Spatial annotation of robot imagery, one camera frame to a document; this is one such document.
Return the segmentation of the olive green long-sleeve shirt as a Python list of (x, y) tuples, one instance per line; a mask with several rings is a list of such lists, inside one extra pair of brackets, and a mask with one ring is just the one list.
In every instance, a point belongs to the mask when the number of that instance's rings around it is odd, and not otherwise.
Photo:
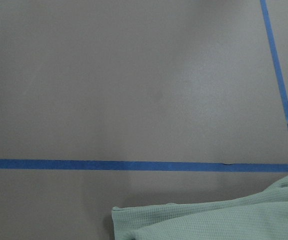
[(288, 176), (234, 200), (112, 209), (117, 240), (288, 240)]

